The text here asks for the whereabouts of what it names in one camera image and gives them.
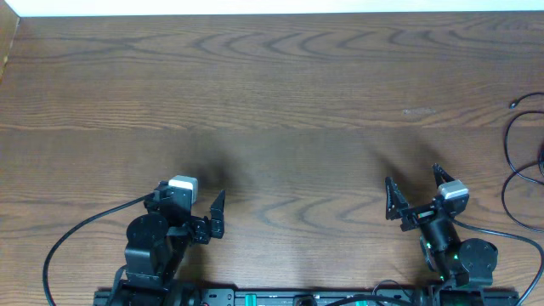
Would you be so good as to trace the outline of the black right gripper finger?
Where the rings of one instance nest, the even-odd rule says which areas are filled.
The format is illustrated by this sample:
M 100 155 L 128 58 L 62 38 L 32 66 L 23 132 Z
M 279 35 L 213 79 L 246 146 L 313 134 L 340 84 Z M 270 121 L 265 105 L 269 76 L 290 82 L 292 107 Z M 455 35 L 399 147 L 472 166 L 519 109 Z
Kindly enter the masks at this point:
M 438 163 L 432 165 L 433 176 L 438 187 L 442 184 L 453 182 L 455 179 L 451 177 Z
M 402 217 L 402 212 L 409 207 L 409 202 L 406 200 L 398 185 L 391 177 L 385 178 L 386 188 L 386 219 L 394 220 Z

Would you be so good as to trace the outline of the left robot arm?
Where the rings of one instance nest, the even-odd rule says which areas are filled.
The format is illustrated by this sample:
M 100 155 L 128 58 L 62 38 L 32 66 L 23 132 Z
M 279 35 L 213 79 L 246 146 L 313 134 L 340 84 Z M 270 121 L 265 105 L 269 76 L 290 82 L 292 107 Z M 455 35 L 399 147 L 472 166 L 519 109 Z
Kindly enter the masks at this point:
M 210 206 L 210 215 L 191 212 L 198 194 L 198 180 L 175 176 L 161 181 L 144 198 L 146 214 L 127 227 L 126 264 L 117 272 L 110 290 L 94 294 L 95 305 L 203 305 L 201 289 L 174 279 L 186 250 L 224 236 L 222 190 Z

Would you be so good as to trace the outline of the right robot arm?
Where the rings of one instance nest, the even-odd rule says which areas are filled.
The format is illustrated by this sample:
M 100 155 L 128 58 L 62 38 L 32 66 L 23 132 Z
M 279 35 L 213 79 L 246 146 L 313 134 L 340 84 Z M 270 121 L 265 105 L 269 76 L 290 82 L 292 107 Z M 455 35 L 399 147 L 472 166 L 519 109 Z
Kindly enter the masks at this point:
M 468 187 L 451 177 L 440 165 L 433 165 L 437 193 L 423 206 L 413 207 L 393 178 L 385 178 L 387 220 L 399 219 L 406 232 L 419 230 L 420 247 L 428 267 L 442 283 L 421 295 L 420 304 L 483 305 L 483 288 L 493 283 L 498 250 L 478 238 L 461 240 L 454 226 L 455 216 L 468 204 Z

